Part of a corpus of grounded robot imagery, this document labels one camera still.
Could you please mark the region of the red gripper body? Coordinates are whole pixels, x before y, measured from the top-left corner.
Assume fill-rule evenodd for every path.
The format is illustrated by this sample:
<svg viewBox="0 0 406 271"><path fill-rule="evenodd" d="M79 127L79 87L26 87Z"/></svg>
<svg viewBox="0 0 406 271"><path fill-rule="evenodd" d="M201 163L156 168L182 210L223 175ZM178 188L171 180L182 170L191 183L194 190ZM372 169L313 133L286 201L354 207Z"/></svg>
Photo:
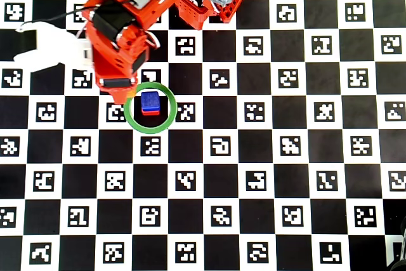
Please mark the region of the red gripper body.
<svg viewBox="0 0 406 271"><path fill-rule="evenodd" d="M96 82L103 91L135 88L137 70L149 59L150 50L159 47L155 34L134 24L119 29L113 38L87 24L86 36L93 49Z"/></svg>

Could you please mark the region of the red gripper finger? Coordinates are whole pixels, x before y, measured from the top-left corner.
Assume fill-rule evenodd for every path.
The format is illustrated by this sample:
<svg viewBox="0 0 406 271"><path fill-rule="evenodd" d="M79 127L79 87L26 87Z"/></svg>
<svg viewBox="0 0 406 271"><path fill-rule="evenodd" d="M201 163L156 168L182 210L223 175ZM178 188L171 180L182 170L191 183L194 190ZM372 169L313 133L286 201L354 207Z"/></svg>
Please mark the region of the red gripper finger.
<svg viewBox="0 0 406 271"><path fill-rule="evenodd" d="M133 98L136 95L136 88L134 86L126 88L109 88L107 92L112 96L115 104L124 105L128 98Z"/></svg>

